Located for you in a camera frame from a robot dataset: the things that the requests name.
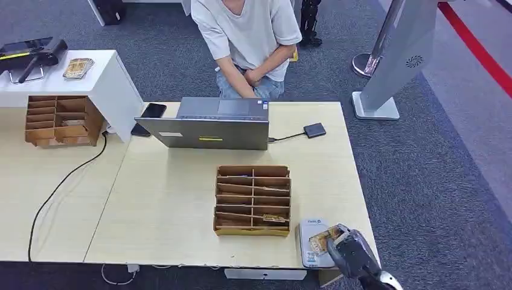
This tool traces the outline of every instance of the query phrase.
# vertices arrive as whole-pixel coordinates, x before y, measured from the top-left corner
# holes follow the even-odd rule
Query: stanchion base
[[[368,60],[370,59],[369,53],[362,53],[354,56],[352,59],[352,70],[354,73],[356,73],[360,77],[365,77],[367,79],[370,79],[373,75],[373,72],[371,74],[365,73],[366,65],[368,64]]]
[[[382,107],[375,111],[365,111],[361,103],[361,92],[352,92],[352,103],[356,110],[356,117],[363,120],[398,120],[398,113],[395,100],[390,98]]]

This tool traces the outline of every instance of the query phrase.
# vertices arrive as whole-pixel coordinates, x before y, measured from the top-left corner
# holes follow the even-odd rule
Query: laptop keyboard
[[[237,117],[237,116],[194,116],[182,115],[180,119],[234,120],[234,121],[267,121],[266,117]]]

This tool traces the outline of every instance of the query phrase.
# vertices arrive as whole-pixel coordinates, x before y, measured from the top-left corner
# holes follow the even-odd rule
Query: red stripe
[[[475,55],[476,59],[482,64],[487,72],[494,78],[503,90],[512,98],[512,77],[499,66],[494,58],[485,50],[476,37],[471,33],[467,26],[462,22],[459,16],[455,13],[453,8],[447,2],[440,2],[438,4],[439,10],[443,12],[444,17],[450,22],[453,29],[460,36],[462,41],[466,44],[467,48]]]

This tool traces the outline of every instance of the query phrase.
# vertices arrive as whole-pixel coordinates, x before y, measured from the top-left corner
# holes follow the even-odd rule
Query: cardboard organizer
[[[103,116],[86,95],[28,97],[25,141],[34,146],[96,146]]]
[[[287,236],[290,193],[287,166],[220,166],[215,192],[215,233]]]

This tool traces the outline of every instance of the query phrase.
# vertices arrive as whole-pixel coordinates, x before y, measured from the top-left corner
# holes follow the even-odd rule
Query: smartphone
[[[167,109],[166,105],[160,105],[155,103],[150,103],[147,105],[146,109],[142,113],[142,118],[161,118],[164,115],[165,110]],[[148,132],[144,127],[142,127],[139,123],[135,124],[132,129],[132,135],[134,136],[142,136],[149,137],[151,133]]]

